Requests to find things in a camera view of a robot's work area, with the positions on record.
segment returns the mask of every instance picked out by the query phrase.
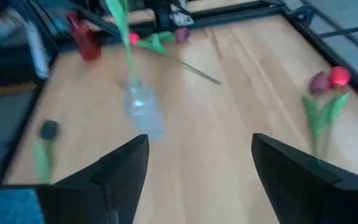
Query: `flower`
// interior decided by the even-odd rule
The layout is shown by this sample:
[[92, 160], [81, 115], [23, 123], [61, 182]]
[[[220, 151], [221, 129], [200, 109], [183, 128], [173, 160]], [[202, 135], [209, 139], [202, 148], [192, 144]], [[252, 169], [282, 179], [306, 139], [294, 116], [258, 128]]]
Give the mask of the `flower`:
[[186, 42], [189, 36], [190, 36], [190, 31], [187, 28], [182, 27], [175, 30], [175, 40], [177, 41], [178, 44]]
[[321, 95], [329, 90], [328, 74], [326, 72], [317, 73], [309, 82], [309, 92], [312, 95]]
[[343, 87], [351, 80], [351, 74], [344, 67], [334, 67], [328, 76], [329, 87]]
[[139, 35], [137, 35], [135, 32], [131, 32], [129, 34], [129, 43], [131, 45], [136, 45], [137, 41], [140, 40]]

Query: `wooden surface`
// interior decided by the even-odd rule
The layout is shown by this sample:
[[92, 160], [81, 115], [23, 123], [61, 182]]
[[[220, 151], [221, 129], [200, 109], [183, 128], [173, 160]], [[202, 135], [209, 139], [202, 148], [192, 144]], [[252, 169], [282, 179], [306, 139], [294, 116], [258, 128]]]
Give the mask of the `wooden surface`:
[[[159, 97], [167, 123], [150, 160], [135, 223], [277, 223], [250, 153], [252, 133], [310, 152], [301, 104], [308, 80], [329, 65], [280, 16], [199, 30], [172, 54], [217, 78], [217, 86], [169, 59], [134, 49], [136, 70]], [[44, 119], [62, 126], [56, 182], [136, 133], [122, 109], [124, 50], [105, 47], [85, 63], [61, 55], [24, 136], [9, 183], [36, 183], [32, 141]], [[328, 161], [358, 174], [358, 95], [334, 127]]]
[[217, 7], [230, 6], [245, 2], [252, 2], [255, 0], [205, 0], [205, 1], [192, 1], [189, 2], [189, 10], [196, 12], [200, 10], [214, 9]]

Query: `black metal frame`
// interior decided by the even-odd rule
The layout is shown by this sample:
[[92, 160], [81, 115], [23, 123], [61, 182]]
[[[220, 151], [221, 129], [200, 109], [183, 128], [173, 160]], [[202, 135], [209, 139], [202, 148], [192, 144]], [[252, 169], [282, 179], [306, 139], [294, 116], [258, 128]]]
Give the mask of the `black metal frame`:
[[[56, 50], [56, 46], [58, 51], [72, 49], [74, 44], [71, 40], [61, 39], [53, 37], [50, 32], [47, 31], [47, 26], [43, 21], [41, 21], [35, 15], [35, 12], [30, 12], [32, 9], [29, 5], [31, 5], [30, 0], [17, 0], [24, 1], [26, 3], [18, 5], [21, 7], [21, 13], [29, 12], [27, 15], [27, 19], [35, 22], [42, 33], [42, 37], [45, 41], [49, 42], [51, 39], [54, 40], [54, 44], [51, 45], [52, 51]], [[74, 4], [68, 0], [55, 0], [56, 3], [59, 3], [62, 6], [68, 7], [72, 10], [77, 11], [81, 16], [99, 26], [102, 30], [96, 33], [96, 38], [102, 44], [114, 44], [121, 41], [119, 31], [117, 27], [112, 24], [103, 21], [96, 14], [89, 12], [87, 9]], [[221, 7], [217, 9], [210, 9], [200, 12], [190, 13], [195, 23], [192, 26], [189, 26], [190, 29], [197, 29], [207, 26], [216, 26], [220, 24], [226, 24], [230, 22], [244, 21], [247, 19], [255, 19], [266, 16], [274, 16], [274, 15], [282, 15], [313, 47], [314, 49], [321, 54], [321, 56], [331, 65], [331, 66], [343, 66], [349, 68], [352, 73], [352, 81], [350, 85], [358, 92], [358, 72], [356, 69], [352, 68], [345, 60], [343, 60], [338, 54], [330, 48], [327, 44], [325, 44], [321, 37], [318, 34], [315, 34], [310, 28], [310, 22], [313, 18], [314, 14], [322, 15], [317, 9], [313, 6], [305, 6], [301, 7], [298, 10], [291, 11], [282, 0], [261, 0], [254, 2], [247, 2], [243, 4], [237, 4], [234, 6]], [[161, 15], [156, 16], [157, 19], [168, 19], [166, 15], [162, 17]], [[154, 32], [161, 32], [164, 30], [174, 30], [176, 27], [171, 25], [160, 26], [156, 25], [154, 21], [146, 21], [138, 24], [131, 24], [131, 29], [137, 32], [141, 37], [147, 37], [148, 35]], [[340, 33], [345, 33], [343, 29], [339, 27]], [[24, 119], [24, 122], [21, 125], [19, 133], [17, 135], [17, 139], [12, 144], [12, 153], [6, 159], [6, 161], [10, 161], [13, 156], [13, 152], [16, 150], [18, 146], [19, 140], [21, 138], [22, 133], [24, 132], [27, 121], [29, 120], [32, 110], [35, 106], [37, 99], [40, 96], [43, 85], [37, 90], [32, 104], [28, 110], [28, 113]], [[4, 175], [7, 171], [7, 166], [4, 167], [1, 171], [1, 174]]]
[[350, 40], [354, 45], [358, 47], [358, 38], [355, 37], [352, 33], [358, 32], [358, 27], [353, 27], [350, 29], [344, 29], [342, 26], [340, 26], [337, 22], [332, 20], [329, 16], [327, 16], [324, 12], [321, 12], [316, 7], [312, 6], [312, 4], [309, 3], [309, 0], [300, 0], [303, 4], [308, 5], [309, 7], [312, 7], [314, 9], [314, 13], [322, 18], [328, 25], [330, 25], [332, 28], [335, 29], [333, 32], [327, 32], [323, 34], [319, 34], [320, 38], [328, 38], [333, 37], [336, 35], [343, 35], [345, 38]]

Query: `green stem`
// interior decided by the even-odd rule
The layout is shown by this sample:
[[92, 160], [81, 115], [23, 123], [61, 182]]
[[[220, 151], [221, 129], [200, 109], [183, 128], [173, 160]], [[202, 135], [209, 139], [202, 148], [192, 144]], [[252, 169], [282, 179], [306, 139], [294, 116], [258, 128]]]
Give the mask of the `green stem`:
[[134, 61], [132, 59], [131, 47], [127, 43], [124, 43], [124, 45], [125, 45], [128, 67], [129, 67], [129, 78], [131, 80], [132, 85], [137, 86], [137, 78], [135, 73]]
[[48, 157], [49, 169], [53, 166], [53, 141], [45, 140], [45, 153]]
[[[315, 105], [316, 108], [318, 108], [318, 95], [313, 95], [313, 103]], [[313, 130], [313, 142], [312, 142], [312, 155], [315, 157], [318, 157], [318, 133], [316, 130]]]
[[199, 75], [199, 76], [201, 76], [201, 77], [203, 77], [203, 78], [205, 78], [205, 79], [207, 79], [207, 80], [209, 80], [209, 81], [211, 81], [213, 83], [216, 83], [218, 85], [221, 84], [221, 82], [219, 80], [217, 80], [217, 79], [205, 74], [204, 72], [202, 72], [202, 71], [198, 70], [197, 68], [187, 64], [186, 62], [183, 62], [180, 59], [178, 59], [178, 58], [176, 58], [176, 57], [174, 57], [172, 55], [169, 55], [169, 54], [166, 54], [166, 56], [168, 56], [170, 59], [172, 59], [172, 60], [174, 60], [176, 62], [181, 63], [185, 68], [187, 68], [188, 70], [192, 71], [193, 73], [195, 73], [195, 74], [197, 74], [197, 75]]
[[334, 113], [334, 107], [335, 107], [335, 102], [337, 101], [337, 99], [339, 98], [340, 95], [340, 87], [336, 87], [335, 88], [335, 95], [334, 95], [334, 99], [333, 99], [333, 103], [332, 105], [329, 107], [329, 113], [328, 113], [328, 127], [327, 127], [327, 138], [325, 140], [325, 144], [323, 147], [323, 150], [321, 151], [321, 159], [327, 159], [328, 157], [328, 150], [329, 150], [329, 145], [331, 144], [331, 138], [333, 135], [333, 126], [334, 126], [334, 121], [333, 121], [333, 113]]

